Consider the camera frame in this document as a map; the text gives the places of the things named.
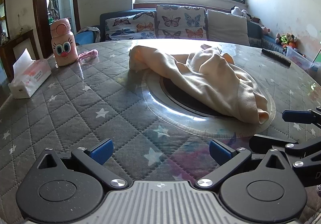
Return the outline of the blue blanket on sofa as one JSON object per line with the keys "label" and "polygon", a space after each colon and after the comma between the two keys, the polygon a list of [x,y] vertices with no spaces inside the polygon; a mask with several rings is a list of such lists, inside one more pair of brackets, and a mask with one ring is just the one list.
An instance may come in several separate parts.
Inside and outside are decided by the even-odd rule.
{"label": "blue blanket on sofa", "polygon": [[101,40],[101,31],[98,27],[84,27],[75,35],[77,46],[98,43]]}

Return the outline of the butterfly cushion left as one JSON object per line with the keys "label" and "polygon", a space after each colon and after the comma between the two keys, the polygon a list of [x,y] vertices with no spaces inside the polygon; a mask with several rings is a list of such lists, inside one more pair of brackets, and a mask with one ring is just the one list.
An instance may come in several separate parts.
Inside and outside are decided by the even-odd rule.
{"label": "butterfly cushion left", "polygon": [[105,20],[106,41],[155,39],[154,12],[144,11],[131,16]]}

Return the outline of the plush toys pile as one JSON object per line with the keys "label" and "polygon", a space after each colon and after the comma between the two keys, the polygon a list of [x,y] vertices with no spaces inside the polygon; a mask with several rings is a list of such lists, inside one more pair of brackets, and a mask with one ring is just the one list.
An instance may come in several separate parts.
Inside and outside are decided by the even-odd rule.
{"label": "plush toys pile", "polygon": [[297,48],[297,41],[297,36],[289,33],[283,35],[277,33],[275,37],[275,43],[281,45],[283,50],[285,50],[288,46]]}

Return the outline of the dark wooden door frame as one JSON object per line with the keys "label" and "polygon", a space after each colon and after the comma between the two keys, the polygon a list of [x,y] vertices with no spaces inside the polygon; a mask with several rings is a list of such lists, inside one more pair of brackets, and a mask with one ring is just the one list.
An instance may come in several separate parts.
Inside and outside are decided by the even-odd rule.
{"label": "dark wooden door frame", "polygon": [[[33,0],[33,10],[37,35],[43,58],[48,58],[53,54],[51,46],[50,25],[45,10],[46,0]],[[80,20],[78,11],[78,1],[73,0],[73,11],[75,17],[76,31],[80,30]]]}

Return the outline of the cream sweatshirt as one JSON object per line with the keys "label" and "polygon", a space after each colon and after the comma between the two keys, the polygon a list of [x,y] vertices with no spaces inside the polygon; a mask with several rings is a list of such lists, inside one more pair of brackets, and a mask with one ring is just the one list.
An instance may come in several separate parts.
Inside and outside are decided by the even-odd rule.
{"label": "cream sweatshirt", "polygon": [[170,55],[135,46],[129,51],[129,68],[149,68],[211,109],[242,122],[263,124],[269,119],[268,101],[254,78],[217,47]]}

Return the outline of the pink cartoon water bottle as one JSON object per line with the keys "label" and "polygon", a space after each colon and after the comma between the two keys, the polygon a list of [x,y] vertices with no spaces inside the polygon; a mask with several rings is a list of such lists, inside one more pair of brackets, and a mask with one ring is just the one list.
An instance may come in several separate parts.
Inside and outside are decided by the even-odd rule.
{"label": "pink cartoon water bottle", "polygon": [[50,26],[51,44],[58,67],[67,66],[78,59],[76,42],[67,18],[54,21]]}

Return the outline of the butterfly cushion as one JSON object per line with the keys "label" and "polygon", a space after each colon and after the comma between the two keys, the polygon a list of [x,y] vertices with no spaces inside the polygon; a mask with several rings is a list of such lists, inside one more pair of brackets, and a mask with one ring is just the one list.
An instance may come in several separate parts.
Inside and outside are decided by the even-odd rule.
{"label": "butterfly cushion", "polygon": [[106,41],[155,39],[154,12],[144,11],[131,16],[105,20]]}
{"label": "butterfly cushion", "polygon": [[203,7],[157,5],[158,38],[206,40],[206,10]]}

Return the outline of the white tissue box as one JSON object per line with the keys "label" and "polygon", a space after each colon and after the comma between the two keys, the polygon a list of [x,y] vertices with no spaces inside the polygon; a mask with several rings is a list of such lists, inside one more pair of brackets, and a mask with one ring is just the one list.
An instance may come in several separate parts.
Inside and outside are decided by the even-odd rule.
{"label": "white tissue box", "polygon": [[27,99],[51,75],[47,59],[33,60],[26,48],[13,65],[14,78],[8,84],[14,99]]}

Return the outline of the black remote control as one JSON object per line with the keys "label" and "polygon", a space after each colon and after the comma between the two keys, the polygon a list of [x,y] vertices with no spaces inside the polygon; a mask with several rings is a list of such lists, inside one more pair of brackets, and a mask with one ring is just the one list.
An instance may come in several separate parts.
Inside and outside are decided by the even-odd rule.
{"label": "black remote control", "polygon": [[270,51],[270,50],[267,50],[267,49],[262,49],[261,50],[261,53],[281,64],[283,64],[284,66],[286,67],[290,67],[291,66],[291,62],[286,59],[285,57],[281,56],[281,55],[278,55],[277,53],[275,53],[274,51]]}

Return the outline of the dark blue sofa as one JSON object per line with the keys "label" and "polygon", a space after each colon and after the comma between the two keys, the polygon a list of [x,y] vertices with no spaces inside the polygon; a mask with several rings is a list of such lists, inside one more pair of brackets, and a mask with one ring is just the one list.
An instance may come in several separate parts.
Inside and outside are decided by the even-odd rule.
{"label": "dark blue sofa", "polygon": [[[100,24],[94,25],[98,27],[101,31],[101,40],[100,42],[104,42],[105,39],[105,20],[108,18],[115,18],[115,17],[124,17],[124,16],[131,16],[137,13],[141,13],[144,11],[153,11],[154,12],[154,19],[157,23],[157,16],[156,16],[156,9],[146,9],[146,8],[137,8],[133,10],[127,10],[127,11],[117,11],[117,12],[111,12],[111,13],[103,13],[100,16]],[[286,55],[286,50],[283,51],[283,48],[276,44],[272,37],[266,35],[263,31],[263,27],[261,27],[258,23],[255,23],[253,21],[247,21],[248,26],[248,37],[250,46],[252,47],[263,47],[265,49],[269,49],[272,51],[277,51],[283,55]]]}

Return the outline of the white plush toy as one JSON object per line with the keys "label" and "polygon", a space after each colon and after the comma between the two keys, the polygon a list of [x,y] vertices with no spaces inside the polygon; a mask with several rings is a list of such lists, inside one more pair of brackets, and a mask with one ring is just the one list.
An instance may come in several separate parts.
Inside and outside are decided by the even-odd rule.
{"label": "white plush toy", "polygon": [[252,20],[252,16],[249,15],[245,9],[241,10],[238,6],[234,6],[231,8],[231,14],[245,17],[247,20]]}

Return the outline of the butterfly cushion middle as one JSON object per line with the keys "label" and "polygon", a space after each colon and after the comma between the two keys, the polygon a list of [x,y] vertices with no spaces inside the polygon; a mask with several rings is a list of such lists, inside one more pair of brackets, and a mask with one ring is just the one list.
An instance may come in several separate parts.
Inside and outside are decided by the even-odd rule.
{"label": "butterfly cushion middle", "polygon": [[206,40],[206,10],[203,7],[157,5],[158,38]]}

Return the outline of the plain beige cushion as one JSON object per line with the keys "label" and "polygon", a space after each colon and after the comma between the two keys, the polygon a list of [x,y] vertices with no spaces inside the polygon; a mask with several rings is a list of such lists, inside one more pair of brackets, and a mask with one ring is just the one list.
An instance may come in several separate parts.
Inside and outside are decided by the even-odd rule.
{"label": "plain beige cushion", "polygon": [[216,42],[226,42],[250,46],[248,26],[245,17],[208,10],[208,39]]}

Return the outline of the clear plastic storage bin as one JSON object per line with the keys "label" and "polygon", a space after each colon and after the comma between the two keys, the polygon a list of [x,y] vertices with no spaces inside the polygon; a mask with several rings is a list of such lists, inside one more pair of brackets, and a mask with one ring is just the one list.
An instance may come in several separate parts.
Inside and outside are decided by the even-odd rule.
{"label": "clear plastic storage bin", "polygon": [[298,65],[303,70],[309,70],[312,68],[313,63],[309,61],[307,58],[300,55],[294,48],[291,46],[287,47],[286,57]]}

